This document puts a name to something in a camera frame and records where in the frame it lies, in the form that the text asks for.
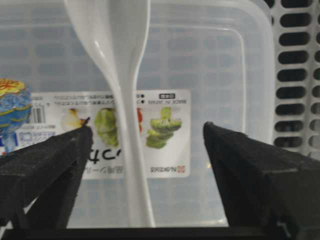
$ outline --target red logo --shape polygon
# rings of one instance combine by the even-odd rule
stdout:
[[[182,174],[186,171],[185,165],[177,166],[176,168],[177,168],[177,173],[179,173],[179,174]]]

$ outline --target yellow logo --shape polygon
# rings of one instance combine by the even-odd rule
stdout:
[[[5,94],[18,94],[25,87],[25,84],[21,81],[0,78],[0,98]]]

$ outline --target white plastic spoon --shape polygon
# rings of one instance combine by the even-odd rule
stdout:
[[[137,77],[149,31],[150,1],[64,2],[78,38],[113,93],[120,125],[129,225],[154,227],[136,104]]]

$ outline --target lollipop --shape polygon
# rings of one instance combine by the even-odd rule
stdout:
[[[27,121],[30,109],[30,89],[21,81],[0,78],[0,135],[6,153],[15,150],[14,133]]]

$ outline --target spoon handle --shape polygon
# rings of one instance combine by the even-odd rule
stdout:
[[[136,93],[113,92],[123,149],[124,177],[131,227],[155,227],[140,140]]]

